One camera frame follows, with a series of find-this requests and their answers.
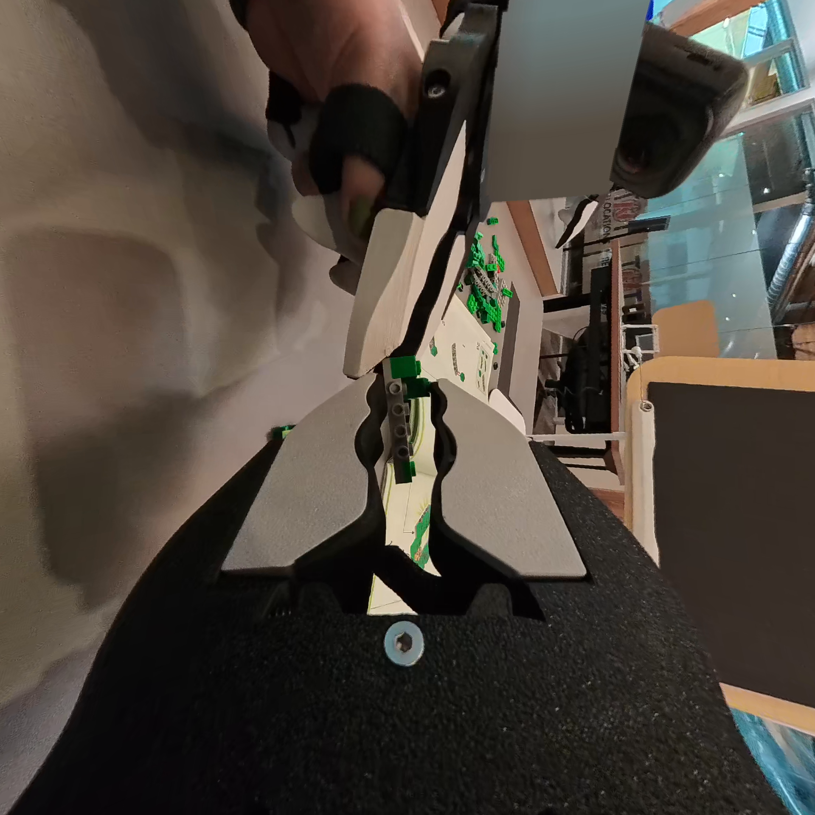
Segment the white tray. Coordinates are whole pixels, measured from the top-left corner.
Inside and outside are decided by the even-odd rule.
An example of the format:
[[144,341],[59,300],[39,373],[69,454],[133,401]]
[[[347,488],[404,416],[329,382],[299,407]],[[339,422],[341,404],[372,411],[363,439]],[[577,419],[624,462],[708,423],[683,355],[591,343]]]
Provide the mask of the white tray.
[[522,413],[519,412],[511,400],[505,396],[500,389],[494,388],[489,393],[488,404],[526,438],[526,423]]

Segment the brick instruction booklet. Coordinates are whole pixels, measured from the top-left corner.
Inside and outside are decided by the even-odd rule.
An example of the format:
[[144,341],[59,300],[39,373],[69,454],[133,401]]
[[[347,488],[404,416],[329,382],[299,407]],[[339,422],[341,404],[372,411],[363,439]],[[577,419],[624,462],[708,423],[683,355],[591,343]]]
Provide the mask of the brick instruction booklet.
[[[429,344],[418,356],[422,376],[430,381],[447,379],[487,402],[495,346],[482,324],[459,299],[454,298]],[[430,502],[436,467],[433,459],[435,428],[430,399],[411,402],[411,483],[398,484],[393,462],[382,466],[382,499],[385,509],[385,543],[403,551],[423,571],[437,576],[429,551]]]

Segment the wooden chair black panel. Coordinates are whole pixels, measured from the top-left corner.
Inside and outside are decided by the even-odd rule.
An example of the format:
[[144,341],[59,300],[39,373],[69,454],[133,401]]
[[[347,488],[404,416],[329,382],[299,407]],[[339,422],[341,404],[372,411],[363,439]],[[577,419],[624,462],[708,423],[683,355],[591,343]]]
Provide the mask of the wooden chair black panel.
[[626,390],[625,523],[731,708],[813,735],[813,363],[659,357]]

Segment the grey desk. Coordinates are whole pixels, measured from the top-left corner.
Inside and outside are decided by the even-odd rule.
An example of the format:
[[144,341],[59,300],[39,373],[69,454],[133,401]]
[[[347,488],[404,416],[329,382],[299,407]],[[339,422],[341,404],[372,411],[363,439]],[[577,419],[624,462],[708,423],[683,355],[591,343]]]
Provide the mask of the grey desk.
[[67,698],[156,552],[339,390],[228,2],[2,2],[2,719]]

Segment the person's left hand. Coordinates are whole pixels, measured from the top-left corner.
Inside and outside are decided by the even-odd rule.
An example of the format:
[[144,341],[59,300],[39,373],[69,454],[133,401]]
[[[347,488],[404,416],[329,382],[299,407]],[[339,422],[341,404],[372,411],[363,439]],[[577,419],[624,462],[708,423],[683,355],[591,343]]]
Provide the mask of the person's left hand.
[[361,260],[419,99],[422,58],[399,2],[236,1],[269,73],[267,131],[304,197],[331,197],[341,248]]

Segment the black office chair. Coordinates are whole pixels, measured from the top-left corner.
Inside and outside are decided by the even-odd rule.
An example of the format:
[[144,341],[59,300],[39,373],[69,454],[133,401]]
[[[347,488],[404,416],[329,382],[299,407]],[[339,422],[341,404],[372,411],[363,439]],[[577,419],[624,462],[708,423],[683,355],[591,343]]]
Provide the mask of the black office chair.
[[546,380],[545,389],[555,394],[568,433],[610,431],[610,365],[608,347],[597,349],[583,337],[565,357],[556,380]]

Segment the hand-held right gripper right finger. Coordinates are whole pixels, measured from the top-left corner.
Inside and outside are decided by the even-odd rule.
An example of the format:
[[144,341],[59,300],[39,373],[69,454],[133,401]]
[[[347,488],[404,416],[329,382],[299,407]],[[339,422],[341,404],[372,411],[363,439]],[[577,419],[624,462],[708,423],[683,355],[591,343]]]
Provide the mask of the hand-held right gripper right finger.
[[584,582],[587,567],[531,444],[453,382],[437,380],[430,393],[434,611],[465,615],[493,585],[510,614],[541,615],[533,589]]

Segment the pile of green grey bricks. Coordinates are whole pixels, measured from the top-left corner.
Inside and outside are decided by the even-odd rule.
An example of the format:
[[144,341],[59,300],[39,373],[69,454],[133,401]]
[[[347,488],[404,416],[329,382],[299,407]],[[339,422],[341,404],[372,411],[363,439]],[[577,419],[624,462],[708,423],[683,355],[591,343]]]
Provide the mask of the pile of green grey bricks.
[[515,326],[521,306],[499,226],[500,218],[489,215],[475,228],[455,291],[469,314],[493,337],[503,337]]

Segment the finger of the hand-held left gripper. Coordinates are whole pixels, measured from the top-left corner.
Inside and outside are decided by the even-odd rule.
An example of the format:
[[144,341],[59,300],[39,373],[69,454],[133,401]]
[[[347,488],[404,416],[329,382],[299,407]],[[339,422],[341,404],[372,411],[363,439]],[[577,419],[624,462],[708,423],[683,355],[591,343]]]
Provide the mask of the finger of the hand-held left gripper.
[[381,209],[374,218],[346,339],[343,372],[349,378],[370,372],[406,338],[433,255],[453,220],[465,136],[461,130],[427,215]]
[[470,229],[441,218],[418,219],[410,265],[407,353],[418,355],[440,325],[463,270]]

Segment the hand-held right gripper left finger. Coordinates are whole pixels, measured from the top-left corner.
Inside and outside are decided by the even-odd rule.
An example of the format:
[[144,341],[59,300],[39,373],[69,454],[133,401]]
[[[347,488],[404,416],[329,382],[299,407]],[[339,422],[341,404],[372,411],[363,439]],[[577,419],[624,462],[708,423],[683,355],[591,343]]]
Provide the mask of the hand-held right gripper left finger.
[[368,373],[280,442],[222,571],[331,587],[343,611],[368,612],[385,511],[382,377]]

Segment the green grey brick assembly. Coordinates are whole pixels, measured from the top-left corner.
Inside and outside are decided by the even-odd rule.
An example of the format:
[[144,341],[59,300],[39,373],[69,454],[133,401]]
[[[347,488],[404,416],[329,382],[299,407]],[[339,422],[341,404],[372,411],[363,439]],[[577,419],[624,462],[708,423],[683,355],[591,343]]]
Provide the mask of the green grey brick assembly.
[[435,471],[430,380],[422,376],[422,364],[414,356],[386,359],[382,372],[394,481],[411,483],[417,474]]

